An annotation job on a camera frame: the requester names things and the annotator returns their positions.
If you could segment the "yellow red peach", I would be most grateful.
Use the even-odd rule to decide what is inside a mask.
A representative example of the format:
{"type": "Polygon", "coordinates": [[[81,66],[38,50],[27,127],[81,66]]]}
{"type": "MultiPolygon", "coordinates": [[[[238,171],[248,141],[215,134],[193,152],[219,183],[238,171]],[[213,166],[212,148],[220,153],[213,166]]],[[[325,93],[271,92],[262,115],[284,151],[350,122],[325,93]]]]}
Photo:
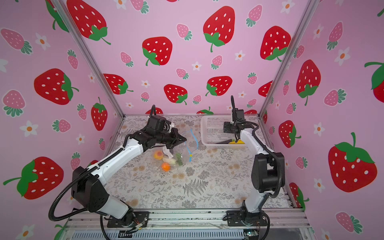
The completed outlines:
{"type": "Polygon", "coordinates": [[[161,150],[159,150],[159,151],[155,151],[155,153],[154,153],[154,158],[155,158],[156,160],[162,160],[163,157],[164,157],[164,153],[163,153],[163,151],[161,151],[161,150]]]}

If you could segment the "white plastic mesh basket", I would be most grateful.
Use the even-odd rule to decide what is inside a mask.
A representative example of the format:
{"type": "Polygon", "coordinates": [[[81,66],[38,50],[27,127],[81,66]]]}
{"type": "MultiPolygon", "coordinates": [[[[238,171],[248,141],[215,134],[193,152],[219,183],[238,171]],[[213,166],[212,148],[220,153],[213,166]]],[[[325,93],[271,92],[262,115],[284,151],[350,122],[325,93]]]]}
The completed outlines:
{"type": "Polygon", "coordinates": [[[201,119],[201,141],[202,144],[207,148],[211,149],[245,149],[258,151],[261,149],[260,139],[256,137],[256,130],[258,125],[246,121],[244,129],[241,130],[240,134],[226,134],[223,131],[224,122],[231,122],[231,116],[221,115],[208,115],[203,116],[201,119]],[[243,145],[219,145],[219,142],[225,140],[241,140],[244,142],[243,145]]]}

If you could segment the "orange tangerine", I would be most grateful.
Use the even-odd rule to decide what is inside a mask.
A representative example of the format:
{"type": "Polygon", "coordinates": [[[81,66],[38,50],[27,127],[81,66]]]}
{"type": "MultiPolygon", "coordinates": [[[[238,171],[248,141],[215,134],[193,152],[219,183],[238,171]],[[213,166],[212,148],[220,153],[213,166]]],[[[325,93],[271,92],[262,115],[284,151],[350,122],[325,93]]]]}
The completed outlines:
{"type": "Polygon", "coordinates": [[[171,170],[171,165],[169,163],[162,163],[161,168],[164,172],[168,172],[171,170]]]}

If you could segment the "clear zip bag blue zipper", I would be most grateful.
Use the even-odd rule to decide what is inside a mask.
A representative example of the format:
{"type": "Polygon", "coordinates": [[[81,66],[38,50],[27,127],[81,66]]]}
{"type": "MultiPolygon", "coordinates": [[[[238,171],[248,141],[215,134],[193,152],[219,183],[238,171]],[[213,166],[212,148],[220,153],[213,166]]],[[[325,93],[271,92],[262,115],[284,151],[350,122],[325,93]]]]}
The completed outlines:
{"type": "MultiPolygon", "coordinates": [[[[198,143],[198,139],[197,139],[193,129],[189,129],[189,130],[181,133],[181,135],[187,139],[186,142],[184,142],[183,144],[181,144],[179,146],[174,147],[173,149],[167,149],[166,147],[161,147],[161,148],[159,148],[159,150],[163,151],[164,157],[167,156],[168,158],[172,158],[174,156],[174,154],[176,154],[176,153],[181,153],[182,157],[183,157],[183,163],[184,164],[182,166],[179,166],[179,167],[184,167],[186,164],[188,164],[192,161],[193,152],[197,150],[197,148],[199,147],[199,143],[198,143]]],[[[154,169],[156,171],[159,171],[159,172],[164,172],[161,168],[162,163],[164,163],[163,160],[156,160],[154,158],[154,153],[153,153],[154,169]]],[[[175,170],[176,168],[179,168],[179,167],[171,166],[171,170],[175,170]]]]}

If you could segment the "white radish with leaves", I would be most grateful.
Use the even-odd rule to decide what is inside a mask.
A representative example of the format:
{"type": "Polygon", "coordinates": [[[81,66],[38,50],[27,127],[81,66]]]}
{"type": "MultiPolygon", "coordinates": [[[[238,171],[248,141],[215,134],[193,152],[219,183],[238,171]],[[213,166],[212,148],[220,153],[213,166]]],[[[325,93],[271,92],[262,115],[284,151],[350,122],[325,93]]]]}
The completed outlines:
{"type": "Polygon", "coordinates": [[[168,163],[169,165],[173,167],[179,167],[182,166],[183,163],[183,157],[181,153],[176,153],[172,158],[168,158],[167,156],[163,157],[163,162],[168,163]]]}

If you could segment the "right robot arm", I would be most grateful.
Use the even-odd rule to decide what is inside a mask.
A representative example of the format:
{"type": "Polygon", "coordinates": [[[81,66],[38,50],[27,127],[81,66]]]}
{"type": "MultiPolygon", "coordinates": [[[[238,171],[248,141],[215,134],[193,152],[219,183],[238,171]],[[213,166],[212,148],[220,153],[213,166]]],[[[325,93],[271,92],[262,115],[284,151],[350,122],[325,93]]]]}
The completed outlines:
{"type": "Polygon", "coordinates": [[[242,218],[254,218],[261,215],[265,202],[279,195],[285,184],[283,154],[273,152],[256,135],[258,125],[251,123],[224,123],[224,132],[234,134],[235,139],[241,140],[255,154],[251,180],[254,189],[244,201],[240,214],[242,218]]]}

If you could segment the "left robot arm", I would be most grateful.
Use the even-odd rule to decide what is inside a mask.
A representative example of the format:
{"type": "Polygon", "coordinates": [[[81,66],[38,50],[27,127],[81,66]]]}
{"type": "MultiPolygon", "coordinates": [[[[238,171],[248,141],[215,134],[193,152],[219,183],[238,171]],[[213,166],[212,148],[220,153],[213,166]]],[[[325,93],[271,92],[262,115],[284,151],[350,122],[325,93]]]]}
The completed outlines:
{"type": "Polygon", "coordinates": [[[73,180],[79,178],[79,181],[71,187],[71,196],[86,211],[109,215],[116,220],[125,222],[127,226],[134,219],[134,210],[123,201],[110,196],[104,185],[129,161],[148,149],[154,147],[173,149],[186,141],[187,139],[180,135],[176,128],[172,128],[170,132],[136,131],[126,136],[123,145],[103,160],[86,169],[77,168],[73,172],[73,180]]]}

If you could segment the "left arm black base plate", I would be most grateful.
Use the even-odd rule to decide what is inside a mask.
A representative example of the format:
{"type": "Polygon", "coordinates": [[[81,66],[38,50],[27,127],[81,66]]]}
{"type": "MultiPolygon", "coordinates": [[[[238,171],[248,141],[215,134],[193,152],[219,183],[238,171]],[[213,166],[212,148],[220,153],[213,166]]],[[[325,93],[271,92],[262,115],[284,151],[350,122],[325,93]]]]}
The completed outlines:
{"type": "Polygon", "coordinates": [[[145,228],[148,224],[150,212],[128,212],[122,219],[110,217],[108,220],[107,228],[145,228]]]}

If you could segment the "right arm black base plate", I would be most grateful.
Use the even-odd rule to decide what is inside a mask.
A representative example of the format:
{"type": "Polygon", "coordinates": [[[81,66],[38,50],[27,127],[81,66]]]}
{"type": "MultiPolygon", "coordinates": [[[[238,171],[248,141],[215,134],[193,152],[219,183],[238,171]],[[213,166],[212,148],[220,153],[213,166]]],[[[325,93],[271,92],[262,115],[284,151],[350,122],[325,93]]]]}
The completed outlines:
{"type": "Polygon", "coordinates": [[[227,211],[223,217],[230,227],[267,227],[268,219],[262,213],[248,213],[247,211],[227,211]]]}

